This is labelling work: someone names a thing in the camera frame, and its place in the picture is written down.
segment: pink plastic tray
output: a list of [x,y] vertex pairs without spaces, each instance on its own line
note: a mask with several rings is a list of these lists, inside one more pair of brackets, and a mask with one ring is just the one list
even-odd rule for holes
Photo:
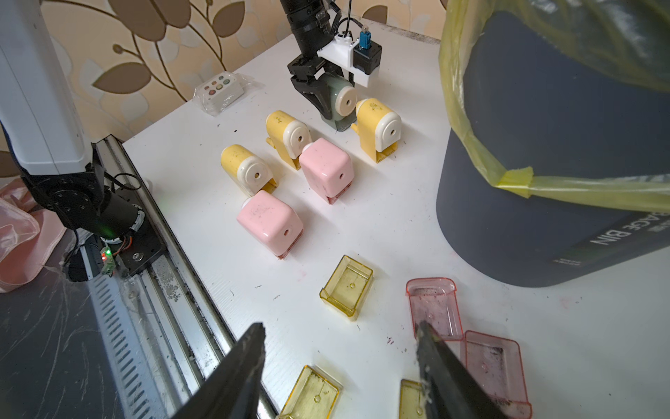
[[514,419],[530,419],[533,416],[518,343],[467,331],[461,358],[474,380],[505,415]]
[[414,337],[419,323],[426,320],[445,341],[463,339],[454,281],[449,278],[417,278],[407,283],[407,296]]

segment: plastic bag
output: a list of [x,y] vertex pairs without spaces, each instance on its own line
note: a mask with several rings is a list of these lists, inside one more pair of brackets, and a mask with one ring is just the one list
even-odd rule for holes
[[0,188],[0,292],[32,281],[65,233],[56,213],[36,205],[21,179]]
[[242,96],[250,83],[246,76],[224,71],[196,87],[193,99],[203,111],[215,117]]
[[450,0],[440,46],[440,72],[452,129],[472,163],[495,188],[525,198],[670,213],[670,176],[625,179],[534,176],[507,170],[472,131],[463,75],[486,20],[495,11],[516,15],[564,54],[612,78],[670,92],[670,7],[661,0]]

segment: red wire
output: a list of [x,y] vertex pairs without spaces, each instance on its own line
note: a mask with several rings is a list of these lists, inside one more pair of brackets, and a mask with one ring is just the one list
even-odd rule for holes
[[116,255],[118,255],[119,253],[122,252],[123,246],[125,246],[125,240],[126,240],[126,238],[124,237],[123,242],[121,242],[121,246],[119,247],[119,249],[115,253],[112,254],[112,256],[116,256]]

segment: pencil sharpener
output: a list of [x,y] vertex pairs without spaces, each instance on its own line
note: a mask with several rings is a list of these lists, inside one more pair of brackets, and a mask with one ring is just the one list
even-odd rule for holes
[[400,381],[399,419],[425,419],[425,396],[421,384],[403,379]]
[[267,143],[279,153],[289,166],[300,170],[298,158],[312,137],[307,125],[283,111],[272,112],[265,120]]
[[224,148],[221,152],[221,166],[249,196],[256,195],[260,190],[272,193],[277,188],[270,166],[239,144]]
[[530,419],[521,348],[510,339],[467,331],[461,342],[461,362],[498,406],[512,419]]
[[360,137],[360,147],[379,163],[398,149],[402,129],[400,115],[377,99],[363,99],[356,104],[358,125],[351,128]]
[[337,201],[354,180],[351,157],[326,139],[305,147],[299,160],[310,188],[328,204]]
[[414,337],[419,324],[425,320],[442,340],[463,339],[454,281],[449,278],[417,278],[408,281],[407,297],[412,312]]
[[264,190],[245,202],[237,221],[279,259],[286,257],[304,229],[290,206]]
[[328,419],[341,389],[323,371],[305,365],[277,419]]
[[325,119],[323,115],[321,119],[337,131],[345,131],[352,122],[356,121],[354,108],[358,100],[358,92],[344,77],[336,74],[323,73],[319,77],[319,81],[321,80],[328,85],[330,109],[332,110],[331,119]]
[[356,320],[372,278],[372,269],[344,255],[319,297],[349,320]]

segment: pink fabric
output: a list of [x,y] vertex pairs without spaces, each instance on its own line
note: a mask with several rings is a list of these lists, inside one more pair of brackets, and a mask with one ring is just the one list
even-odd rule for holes
[[21,179],[0,189],[0,292],[32,281],[65,234],[55,213],[28,213],[35,205]]

